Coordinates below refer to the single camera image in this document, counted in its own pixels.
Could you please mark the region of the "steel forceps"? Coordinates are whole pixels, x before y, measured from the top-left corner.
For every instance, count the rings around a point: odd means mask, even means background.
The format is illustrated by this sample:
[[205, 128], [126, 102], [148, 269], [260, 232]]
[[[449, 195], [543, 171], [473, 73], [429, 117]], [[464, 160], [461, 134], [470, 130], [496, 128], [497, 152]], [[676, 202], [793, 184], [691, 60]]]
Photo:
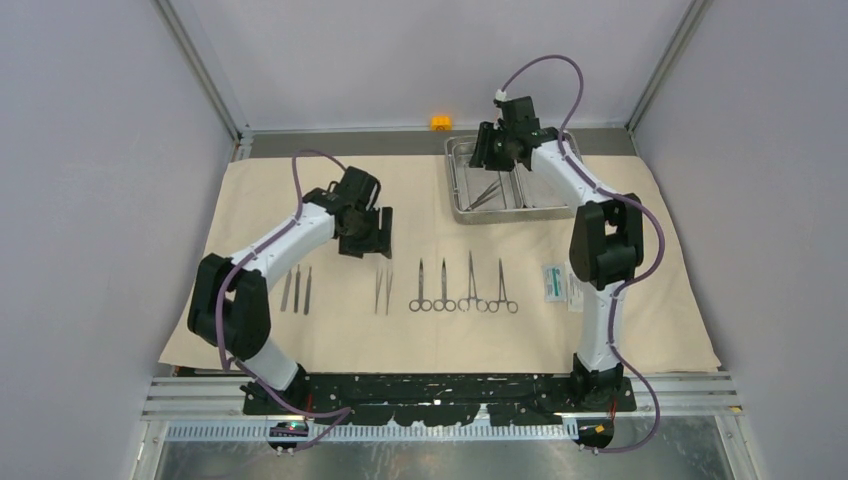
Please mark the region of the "steel forceps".
[[497, 198], [500, 195], [501, 190], [502, 182], [500, 180], [493, 181], [483, 190], [483, 192], [478, 197], [476, 197], [473, 201], [469, 203], [469, 205], [465, 208], [465, 211], [473, 211], [481, 207], [482, 205], [490, 202], [491, 200]]

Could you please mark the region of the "steel tweezers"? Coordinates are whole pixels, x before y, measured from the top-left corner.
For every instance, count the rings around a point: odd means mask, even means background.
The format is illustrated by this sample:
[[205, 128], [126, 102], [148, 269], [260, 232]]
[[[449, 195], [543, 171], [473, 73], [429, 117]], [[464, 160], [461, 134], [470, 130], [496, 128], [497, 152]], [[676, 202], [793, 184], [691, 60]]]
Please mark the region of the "steel tweezers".
[[389, 315], [390, 305], [391, 305], [391, 293], [393, 286], [393, 269], [392, 267], [387, 267], [385, 272], [385, 306], [384, 313], [385, 315]]
[[380, 305], [380, 296], [383, 282], [383, 267], [378, 266], [376, 271], [376, 281], [375, 281], [375, 300], [374, 300], [374, 314], [377, 315], [379, 312]]

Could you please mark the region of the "steel mesh instrument tray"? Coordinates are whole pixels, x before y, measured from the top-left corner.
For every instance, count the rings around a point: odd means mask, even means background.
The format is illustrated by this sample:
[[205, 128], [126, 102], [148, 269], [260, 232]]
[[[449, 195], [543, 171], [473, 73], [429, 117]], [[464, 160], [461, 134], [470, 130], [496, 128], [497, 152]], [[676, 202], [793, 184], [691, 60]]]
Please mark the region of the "steel mesh instrument tray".
[[542, 175], [518, 165], [510, 172], [472, 168], [474, 135], [444, 143], [448, 198], [457, 223], [503, 224], [569, 219], [573, 216]]

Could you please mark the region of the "steel scalpel handle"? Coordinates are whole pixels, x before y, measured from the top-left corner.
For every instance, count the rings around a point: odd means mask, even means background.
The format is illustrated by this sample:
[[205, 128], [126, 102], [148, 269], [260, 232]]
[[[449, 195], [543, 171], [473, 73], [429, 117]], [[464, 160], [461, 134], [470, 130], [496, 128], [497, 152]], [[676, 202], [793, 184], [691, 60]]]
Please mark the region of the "steel scalpel handle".
[[299, 312], [300, 305], [300, 283], [301, 283], [301, 268], [298, 264], [294, 277], [294, 297], [293, 297], [293, 313]]
[[287, 272], [285, 280], [284, 280], [283, 294], [282, 294], [281, 303], [280, 303], [280, 311], [281, 312], [285, 312], [287, 310], [292, 278], [293, 278], [292, 271], [289, 270]]
[[311, 300], [311, 290], [312, 290], [312, 267], [310, 266], [307, 271], [307, 279], [305, 282], [305, 294], [304, 294], [304, 308], [303, 314], [309, 315], [310, 312], [310, 300]]

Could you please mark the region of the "curved steel scissors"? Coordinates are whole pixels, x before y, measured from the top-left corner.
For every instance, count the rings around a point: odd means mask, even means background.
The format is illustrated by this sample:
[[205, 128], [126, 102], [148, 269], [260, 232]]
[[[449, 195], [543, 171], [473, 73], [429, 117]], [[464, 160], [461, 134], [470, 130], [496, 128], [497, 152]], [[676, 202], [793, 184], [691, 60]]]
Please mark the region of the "curved steel scissors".
[[419, 260], [416, 296], [409, 301], [408, 308], [413, 313], [429, 312], [433, 309], [432, 301], [425, 297], [425, 274], [422, 259]]

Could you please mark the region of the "straight steel scissors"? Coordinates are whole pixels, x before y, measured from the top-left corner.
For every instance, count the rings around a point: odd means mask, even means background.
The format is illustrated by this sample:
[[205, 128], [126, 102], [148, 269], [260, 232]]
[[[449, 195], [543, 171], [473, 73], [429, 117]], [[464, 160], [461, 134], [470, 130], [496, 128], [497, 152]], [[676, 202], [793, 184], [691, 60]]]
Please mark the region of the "straight steel scissors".
[[433, 310], [436, 312], [455, 312], [457, 303], [448, 295], [448, 273], [446, 261], [442, 260], [440, 269], [440, 294], [433, 301]]

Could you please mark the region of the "cream cloth wrap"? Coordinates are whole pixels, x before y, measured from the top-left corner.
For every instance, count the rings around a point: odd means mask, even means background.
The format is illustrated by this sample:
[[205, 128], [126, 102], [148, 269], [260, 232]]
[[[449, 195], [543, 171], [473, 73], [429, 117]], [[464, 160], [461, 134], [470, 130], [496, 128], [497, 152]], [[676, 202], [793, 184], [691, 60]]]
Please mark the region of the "cream cloth wrap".
[[[719, 367], [686, 272], [680, 242], [659, 188], [646, 164], [634, 156], [589, 156], [588, 168], [609, 187], [635, 193], [664, 231], [666, 250], [657, 271], [629, 288], [619, 321], [618, 346], [644, 374], [713, 372]], [[293, 313], [294, 284], [280, 311], [284, 280], [270, 295], [271, 337], [310, 372], [329, 373], [565, 373], [577, 349], [582, 316], [566, 303], [546, 303], [542, 267], [563, 263], [573, 223], [569, 219], [492, 225], [461, 225], [450, 209], [445, 161], [440, 156], [360, 156], [344, 159], [379, 179], [379, 200], [393, 208], [391, 259], [342, 256], [336, 242], [301, 261], [312, 267], [309, 315]], [[498, 295], [498, 260], [507, 294], [518, 303], [510, 314], [413, 313], [419, 260], [425, 297], [440, 294], [446, 261], [448, 295], [467, 293], [468, 252], [473, 253], [478, 295]], [[383, 267], [379, 312], [374, 314], [377, 267]], [[385, 272], [393, 269], [389, 315]]]

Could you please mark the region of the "long steel needle holder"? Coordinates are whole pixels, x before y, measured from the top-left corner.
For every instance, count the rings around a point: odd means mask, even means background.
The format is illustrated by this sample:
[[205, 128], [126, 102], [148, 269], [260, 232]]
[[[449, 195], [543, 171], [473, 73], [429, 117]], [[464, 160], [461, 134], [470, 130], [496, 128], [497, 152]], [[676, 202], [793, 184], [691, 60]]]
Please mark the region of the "long steel needle holder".
[[487, 313], [489, 311], [488, 303], [478, 295], [473, 253], [471, 251], [468, 252], [467, 266], [467, 293], [464, 297], [457, 300], [457, 308], [461, 312], [468, 312], [474, 309], [477, 312]]

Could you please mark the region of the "green white sterile packet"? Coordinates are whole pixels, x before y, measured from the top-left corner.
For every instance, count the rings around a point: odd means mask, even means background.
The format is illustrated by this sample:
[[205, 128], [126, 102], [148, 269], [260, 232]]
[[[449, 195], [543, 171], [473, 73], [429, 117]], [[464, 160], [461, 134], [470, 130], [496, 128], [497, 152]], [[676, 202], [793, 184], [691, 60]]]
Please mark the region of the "green white sterile packet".
[[542, 267], [544, 301], [562, 303], [567, 301], [566, 269], [564, 264], [548, 264]]

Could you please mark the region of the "steel hemostat clamp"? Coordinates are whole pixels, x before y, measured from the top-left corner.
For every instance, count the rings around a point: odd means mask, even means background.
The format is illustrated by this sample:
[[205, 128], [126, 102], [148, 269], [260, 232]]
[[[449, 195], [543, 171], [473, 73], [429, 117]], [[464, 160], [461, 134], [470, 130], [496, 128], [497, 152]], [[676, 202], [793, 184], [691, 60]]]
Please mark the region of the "steel hemostat clamp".
[[501, 259], [498, 260], [498, 295], [496, 299], [488, 301], [487, 306], [490, 313], [505, 310], [510, 314], [516, 314], [519, 310], [518, 303], [510, 300], [508, 297], [503, 261]]

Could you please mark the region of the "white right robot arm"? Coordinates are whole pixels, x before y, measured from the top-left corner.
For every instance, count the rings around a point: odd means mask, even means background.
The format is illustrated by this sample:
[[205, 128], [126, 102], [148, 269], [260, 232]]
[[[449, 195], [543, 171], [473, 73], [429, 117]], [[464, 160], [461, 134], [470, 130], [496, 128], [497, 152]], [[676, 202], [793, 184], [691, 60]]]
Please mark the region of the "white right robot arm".
[[539, 174], [573, 215], [569, 265], [583, 291], [583, 321], [569, 374], [569, 400], [596, 410], [623, 386], [624, 366], [614, 353], [615, 322], [627, 282], [644, 260], [640, 200], [609, 192], [566, 144], [562, 130], [542, 127], [533, 101], [498, 92], [500, 112], [480, 124], [472, 168]]

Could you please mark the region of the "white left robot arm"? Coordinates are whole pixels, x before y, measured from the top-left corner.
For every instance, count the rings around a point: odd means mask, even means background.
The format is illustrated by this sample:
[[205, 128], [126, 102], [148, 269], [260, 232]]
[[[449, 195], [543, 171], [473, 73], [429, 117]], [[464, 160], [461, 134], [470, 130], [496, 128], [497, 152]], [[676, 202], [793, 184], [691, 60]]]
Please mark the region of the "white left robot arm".
[[305, 405], [307, 372], [271, 337], [270, 290], [331, 240], [341, 255], [391, 257], [393, 210], [378, 206], [380, 192], [376, 177], [348, 167], [328, 188], [301, 194], [295, 212], [258, 241], [228, 257], [211, 253], [198, 266], [189, 331], [216, 347], [223, 362], [249, 371], [252, 395], [265, 395], [284, 414]]

